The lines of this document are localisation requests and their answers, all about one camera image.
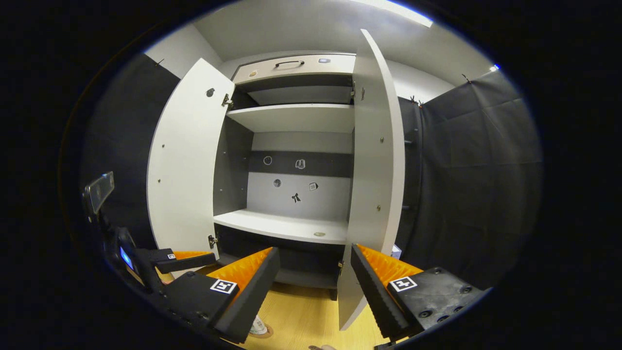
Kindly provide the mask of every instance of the orange gripper pad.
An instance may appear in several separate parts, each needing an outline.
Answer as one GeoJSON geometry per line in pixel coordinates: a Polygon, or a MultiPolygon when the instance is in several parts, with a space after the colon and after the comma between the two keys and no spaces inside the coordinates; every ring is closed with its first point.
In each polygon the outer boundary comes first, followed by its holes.
{"type": "Polygon", "coordinates": [[[238,284],[239,292],[231,301],[232,305],[238,296],[242,294],[246,285],[251,281],[261,263],[266,259],[272,247],[261,250],[247,257],[244,257],[234,263],[221,267],[214,272],[207,274],[208,277],[218,278],[220,280],[231,281],[238,284]]]}
{"type": "Polygon", "coordinates": [[[394,257],[382,254],[377,250],[364,247],[360,244],[357,244],[356,246],[361,249],[365,259],[367,259],[371,268],[374,269],[376,276],[378,276],[385,289],[389,285],[390,281],[423,272],[420,268],[416,268],[394,257]]]}

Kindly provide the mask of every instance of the open cabinet door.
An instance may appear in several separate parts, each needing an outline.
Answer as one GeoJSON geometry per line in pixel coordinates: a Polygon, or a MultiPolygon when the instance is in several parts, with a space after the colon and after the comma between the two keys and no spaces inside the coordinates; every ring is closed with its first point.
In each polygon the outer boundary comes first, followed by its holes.
{"type": "Polygon", "coordinates": [[[213,252],[213,181],[220,130],[234,84],[203,59],[179,81],[151,142],[147,207],[159,249],[213,252]]]}
{"type": "Polygon", "coordinates": [[[337,282],[339,327],[347,329],[367,301],[350,263],[352,244],[390,255],[404,193],[404,131],[384,57],[361,29],[353,72],[355,151],[352,205],[343,268],[337,282]]]}

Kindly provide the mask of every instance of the wooden floor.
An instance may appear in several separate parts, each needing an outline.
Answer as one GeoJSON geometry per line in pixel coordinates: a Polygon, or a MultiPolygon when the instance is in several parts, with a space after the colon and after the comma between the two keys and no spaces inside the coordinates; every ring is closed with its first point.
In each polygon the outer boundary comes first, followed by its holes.
{"type": "Polygon", "coordinates": [[[248,350],[308,349],[310,345],[331,345],[337,350],[372,349],[389,342],[383,338],[369,309],[346,330],[339,330],[339,310],[328,290],[304,288],[275,282],[259,310],[259,317],[272,327],[270,338],[249,336],[244,344],[248,350]]]}

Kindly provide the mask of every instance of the black drawer handle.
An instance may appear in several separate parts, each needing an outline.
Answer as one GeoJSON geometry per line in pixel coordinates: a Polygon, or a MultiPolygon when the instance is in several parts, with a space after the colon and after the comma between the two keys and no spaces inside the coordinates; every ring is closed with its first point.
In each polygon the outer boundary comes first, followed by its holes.
{"type": "Polygon", "coordinates": [[[300,63],[300,65],[305,64],[305,61],[287,61],[287,62],[277,63],[277,64],[275,64],[274,66],[275,66],[275,67],[278,67],[279,65],[282,65],[282,64],[286,64],[286,63],[296,63],[296,62],[300,63]]]}

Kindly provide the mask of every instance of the white shelf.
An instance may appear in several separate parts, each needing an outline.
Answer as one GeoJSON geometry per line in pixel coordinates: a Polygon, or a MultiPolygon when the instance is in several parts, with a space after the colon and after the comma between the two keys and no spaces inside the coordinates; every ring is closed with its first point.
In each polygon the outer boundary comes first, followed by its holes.
{"type": "Polygon", "coordinates": [[[299,219],[247,209],[214,216],[214,222],[254,234],[323,244],[345,244],[348,231],[347,221],[299,219]],[[325,235],[319,237],[316,232],[325,235]]]}
{"type": "Polygon", "coordinates": [[[351,133],[354,106],[331,103],[274,105],[230,111],[227,116],[254,133],[308,131],[351,133]]]}

